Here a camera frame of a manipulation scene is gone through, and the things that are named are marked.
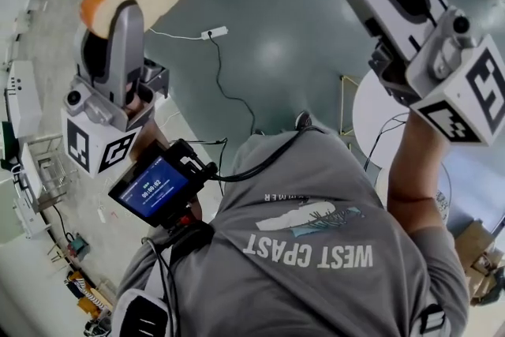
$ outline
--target gray floor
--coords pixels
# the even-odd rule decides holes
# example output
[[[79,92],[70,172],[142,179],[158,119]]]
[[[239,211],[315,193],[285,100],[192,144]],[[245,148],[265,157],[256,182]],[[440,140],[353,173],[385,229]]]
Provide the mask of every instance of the gray floor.
[[[505,0],[450,2],[474,17],[504,48]],[[248,101],[257,127],[267,133],[288,129],[302,109],[331,128],[338,127],[339,76],[363,77],[375,46],[344,0],[181,0],[155,29],[198,36],[222,25],[230,30],[216,40],[223,54],[222,84],[230,95]],[[249,134],[251,116],[241,103],[219,93],[215,47],[209,41],[168,39],[152,33],[146,44],[149,56],[171,69],[171,94],[194,133],[202,140],[230,139],[223,165],[226,172],[236,148]],[[352,95],[346,103],[348,118],[351,107]],[[358,148],[354,150],[363,160]],[[219,157],[217,148],[208,151],[212,158]],[[501,198],[504,161],[505,136],[493,148],[455,148],[449,156],[446,164],[453,197],[463,200],[463,208],[457,207],[453,214],[459,227],[472,217],[484,217],[489,228],[499,222],[505,213]],[[462,167],[471,167],[471,174],[459,173]],[[373,180],[377,170],[370,171]],[[449,193],[448,184],[442,188]]]

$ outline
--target person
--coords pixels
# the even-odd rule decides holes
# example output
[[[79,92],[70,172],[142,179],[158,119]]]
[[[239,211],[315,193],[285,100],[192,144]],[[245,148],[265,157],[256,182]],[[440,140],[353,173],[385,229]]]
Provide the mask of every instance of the person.
[[[311,124],[303,112],[296,130]],[[263,162],[293,135],[253,134],[233,172]],[[136,153],[154,138],[166,142],[151,123]],[[387,210],[358,161],[327,131],[306,131],[257,176],[227,183],[210,244],[170,266],[181,335],[408,336],[431,291],[451,335],[460,336],[469,295],[434,201],[446,150],[411,112]],[[167,233],[156,229],[151,238],[162,244]],[[155,261],[144,244],[118,294],[144,289]]]

